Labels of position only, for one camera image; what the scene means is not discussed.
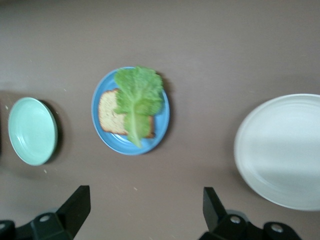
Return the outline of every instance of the table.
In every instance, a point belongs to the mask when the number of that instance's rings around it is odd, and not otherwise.
[[[272,98],[319,94],[320,2],[0,1],[0,218],[17,226],[90,185],[91,213],[76,239],[196,240],[207,226],[204,187],[257,227],[279,221],[319,236],[320,212],[288,209],[243,181],[234,138]],[[171,118],[151,152],[108,148],[92,123],[99,81],[124,66],[163,76]],[[8,116],[22,97],[45,101],[59,129],[52,159],[15,154]]]

